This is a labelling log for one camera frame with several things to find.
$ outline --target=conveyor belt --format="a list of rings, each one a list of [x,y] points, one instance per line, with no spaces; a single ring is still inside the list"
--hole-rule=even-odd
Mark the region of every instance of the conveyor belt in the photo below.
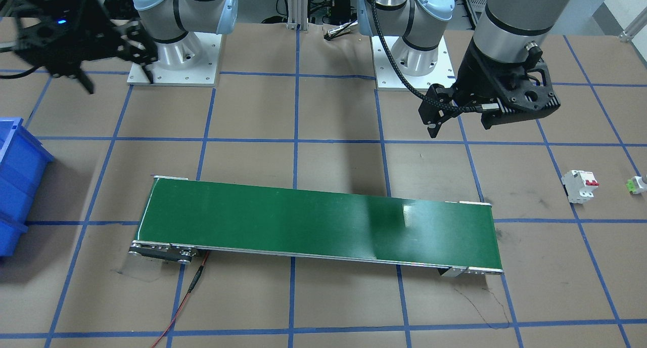
[[[131,253],[188,263],[195,249],[503,272],[487,204],[155,177]]]

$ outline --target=white circuit breaker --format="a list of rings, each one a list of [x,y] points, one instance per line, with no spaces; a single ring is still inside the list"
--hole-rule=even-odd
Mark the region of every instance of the white circuit breaker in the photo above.
[[[595,180],[592,172],[570,170],[562,177],[562,185],[566,187],[570,203],[583,204],[593,198],[593,190],[600,184]]]

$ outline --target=blue storage bin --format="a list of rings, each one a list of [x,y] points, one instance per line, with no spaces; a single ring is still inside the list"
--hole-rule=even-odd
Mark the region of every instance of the blue storage bin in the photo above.
[[[18,238],[27,231],[27,226],[5,221],[0,217],[0,256],[14,254]]]
[[[0,220],[24,224],[42,173],[54,157],[22,126],[0,118]]]

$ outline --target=red wire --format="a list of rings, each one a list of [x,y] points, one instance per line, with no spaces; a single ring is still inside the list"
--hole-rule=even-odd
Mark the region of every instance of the red wire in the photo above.
[[[203,262],[201,263],[202,267],[204,267],[204,264],[206,263],[206,259],[209,258],[209,252],[210,251],[207,251],[204,254]],[[171,327],[173,326],[173,323],[175,323],[175,320],[180,315],[180,312],[182,311],[182,309],[184,309],[184,305],[187,304],[187,300],[189,299],[189,295],[191,295],[190,292],[187,292],[187,294],[184,295],[184,299],[182,299],[182,302],[181,302],[180,306],[177,308],[177,311],[175,312],[175,315],[173,315],[173,319],[171,319],[171,322],[168,324],[168,327],[166,327],[164,332],[162,332],[162,335],[160,335],[159,338],[157,338],[155,343],[153,343],[153,345],[151,345],[150,348],[155,348],[159,344],[159,342],[162,340],[162,338],[164,338],[164,336],[168,333],[168,331],[171,330]]]

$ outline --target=grid floor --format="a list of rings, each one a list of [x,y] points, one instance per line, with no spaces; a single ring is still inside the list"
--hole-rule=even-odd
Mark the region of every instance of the grid floor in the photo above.
[[[240,24],[213,89],[130,87],[118,60],[86,65],[92,96],[42,72],[0,81],[0,116],[23,117],[56,157],[0,265],[1,346],[160,334],[197,266],[125,253],[150,175],[488,201],[506,271],[213,253],[167,347],[647,346],[647,200],[624,187],[647,172],[647,69],[631,46],[550,37],[562,109],[487,132],[464,115],[431,140],[413,95],[375,89],[367,37],[313,28]],[[455,66],[470,37],[447,33]],[[0,56],[1,72],[24,68]],[[585,205],[560,184],[571,169],[601,184]]]

